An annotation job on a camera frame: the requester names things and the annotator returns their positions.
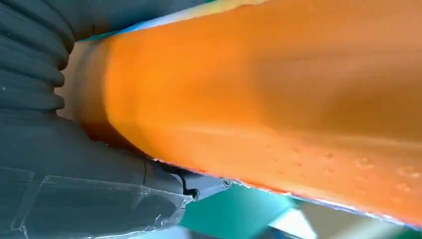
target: gray plastic part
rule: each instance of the gray plastic part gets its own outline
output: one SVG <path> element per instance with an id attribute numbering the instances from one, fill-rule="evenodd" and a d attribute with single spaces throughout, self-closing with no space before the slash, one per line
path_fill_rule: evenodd
<path id="1" fill-rule="evenodd" d="M 231 187 L 230 180 L 197 174 L 189 171 L 179 173 L 184 181 L 185 191 L 195 190 L 194 200 L 200 201 Z"/>

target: clear plastic cover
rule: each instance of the clear plastic cover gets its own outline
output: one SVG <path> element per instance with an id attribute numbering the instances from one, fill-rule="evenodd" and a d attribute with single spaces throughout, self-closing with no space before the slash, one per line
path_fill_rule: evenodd
<path id="1" fill-rule="evenodd" d="M 130 238 L 178 224 L 192 201 L 136 184 L 58 176 L 36 183 L 31 172 L 0 170 L 10 192 L 0 199 L 0 238 Z"/>

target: screw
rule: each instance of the screw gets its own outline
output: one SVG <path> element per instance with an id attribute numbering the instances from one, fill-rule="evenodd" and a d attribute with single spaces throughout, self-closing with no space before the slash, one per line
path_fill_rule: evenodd
<path id="1" fill-rule="evenodd" d="M 230 180 L 227 180 L 227 179 L 224 179 L 223 180 L 223 184 L 224 184 L 225 187 L 229 188 L 231 186 L 231 181 Z"/>

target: teal surface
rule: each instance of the teal surface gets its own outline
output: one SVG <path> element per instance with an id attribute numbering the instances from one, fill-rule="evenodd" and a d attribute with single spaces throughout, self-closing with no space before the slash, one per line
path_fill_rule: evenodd
<path id="1" fill-rule="evenodd" d="M 188 204 L 181 226 L 222 239 L 248 239 L 294 206 L 283 195 L 233 185 L 230 189 Z"/>

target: orange surface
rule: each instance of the orange surface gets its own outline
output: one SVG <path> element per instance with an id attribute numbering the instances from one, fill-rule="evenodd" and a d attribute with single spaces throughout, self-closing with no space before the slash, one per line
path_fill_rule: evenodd
<path id="1" fill-rule="evenodd" d="M 422 226 L 422 1 L 270 0 L 84 44 L 91 135 Z"/>

